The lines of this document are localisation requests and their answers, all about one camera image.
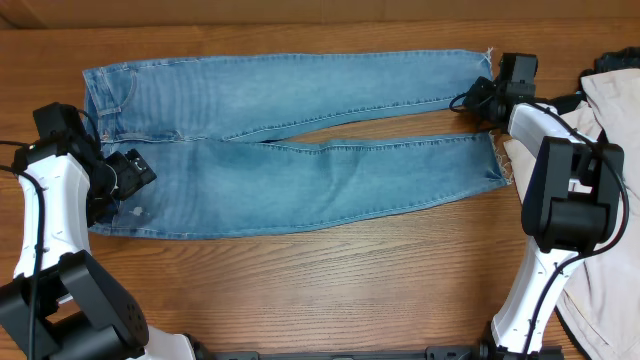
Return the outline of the light blue denim jeans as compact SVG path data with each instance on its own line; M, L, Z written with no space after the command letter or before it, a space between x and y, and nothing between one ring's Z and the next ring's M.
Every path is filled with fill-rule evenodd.
M337 125L443 110L491 73L486 53L419 50L167 58L87 69L106 154L156 179L104 235L214 239L312 231L507 184L485 132L299 141Z

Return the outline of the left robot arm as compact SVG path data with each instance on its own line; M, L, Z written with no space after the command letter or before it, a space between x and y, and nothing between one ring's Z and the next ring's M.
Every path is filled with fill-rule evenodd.
M211 358L192 336L150 326L90 251L89 228L155 173L135 150L104 156L81 109L54 102L33 117L38 140L16 143L6 169L23 191L24 232L14 278L1 288L4 330L33 360Z

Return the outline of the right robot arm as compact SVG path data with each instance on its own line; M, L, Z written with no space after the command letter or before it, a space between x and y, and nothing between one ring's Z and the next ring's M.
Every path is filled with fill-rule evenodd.
M505 53L495 79L478 78L449 105L519 141L535 166L522 203L526 252L507 300L478 345L430 347L429 359L563 358L560 348L542 345L556 302L575 269L610 250L626 230L623 149L604 134L589 137L563 120L585 101L583 92L537 97L537 69L536 56Z

